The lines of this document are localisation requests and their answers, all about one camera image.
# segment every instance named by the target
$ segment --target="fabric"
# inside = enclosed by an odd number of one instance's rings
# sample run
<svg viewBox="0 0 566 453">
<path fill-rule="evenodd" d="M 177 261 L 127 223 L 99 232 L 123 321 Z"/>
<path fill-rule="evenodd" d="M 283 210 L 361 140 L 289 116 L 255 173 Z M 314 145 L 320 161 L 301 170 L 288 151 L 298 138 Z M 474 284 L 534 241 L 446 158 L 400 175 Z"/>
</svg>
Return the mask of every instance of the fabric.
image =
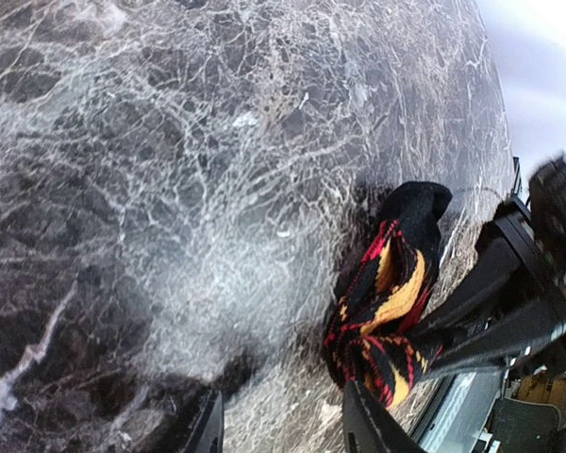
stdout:
<svg viewBox="0 0 566 453">
<path fill-rule="evenodd" d="M 387 408 L 403 401 L 441 352 L 412 339 L 439 273 L 438 221 L 452 195 L 441 184 L 405 183 L 384 202 L 379 232 L 325 333 L 329 374 L 359 380 Z"/>
</svg>

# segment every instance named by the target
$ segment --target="gray marble countertop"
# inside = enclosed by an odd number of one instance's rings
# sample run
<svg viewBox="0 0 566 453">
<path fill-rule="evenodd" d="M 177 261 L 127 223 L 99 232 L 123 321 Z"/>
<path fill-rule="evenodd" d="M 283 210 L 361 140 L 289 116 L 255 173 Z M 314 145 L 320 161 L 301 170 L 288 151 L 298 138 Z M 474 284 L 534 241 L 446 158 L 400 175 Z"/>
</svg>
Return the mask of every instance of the gray marble countertop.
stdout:
<svg viewBox="0 0 566 453">
<path fill-rule="evenodd" d="M 205 383 L 225 451 L 341 452 L 343 258 L 444 183 L 440 303 L 510 158 L 474 0 L 1 0 L 0 452 L 157 451 Z"/>
</svg>

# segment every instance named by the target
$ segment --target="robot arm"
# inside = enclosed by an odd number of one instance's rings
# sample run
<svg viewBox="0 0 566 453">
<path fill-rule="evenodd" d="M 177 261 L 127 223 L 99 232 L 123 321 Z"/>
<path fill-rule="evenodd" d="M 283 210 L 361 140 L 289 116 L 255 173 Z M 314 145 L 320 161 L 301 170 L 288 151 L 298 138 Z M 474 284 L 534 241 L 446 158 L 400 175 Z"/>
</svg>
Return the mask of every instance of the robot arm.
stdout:
<svg viewBox="0 0 566 453">
<path fill-rule="evenodd" d="M 476 243 L 479 259 L 438 309 L 408 332 L 445 339 L 424 378 L 542 365 L 566 371 L 566 161 L 543 165 L 529 183 L 532 213 L 518 199 L 499 205 Z M 346 450 L 408 452 L 413 443 L 359 382 L 344 389 Z"/>
</svg>

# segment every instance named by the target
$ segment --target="marble surface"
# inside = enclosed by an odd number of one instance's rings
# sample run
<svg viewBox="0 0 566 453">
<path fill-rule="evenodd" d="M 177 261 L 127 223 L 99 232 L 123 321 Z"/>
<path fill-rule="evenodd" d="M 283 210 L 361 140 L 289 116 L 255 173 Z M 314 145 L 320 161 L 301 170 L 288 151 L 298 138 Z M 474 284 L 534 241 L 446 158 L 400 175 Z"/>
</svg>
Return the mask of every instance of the marble surface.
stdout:
<svg viewBox="0 0 566 453">
<path fill-rule="evenodd" d="M 325 312 L 411 179 L 440 303 L 512 181 L 474 0 L 0 0 L 0 452 L 174 451 L 206 385 L 225 451 L 341 452 Z"/>
</svg>

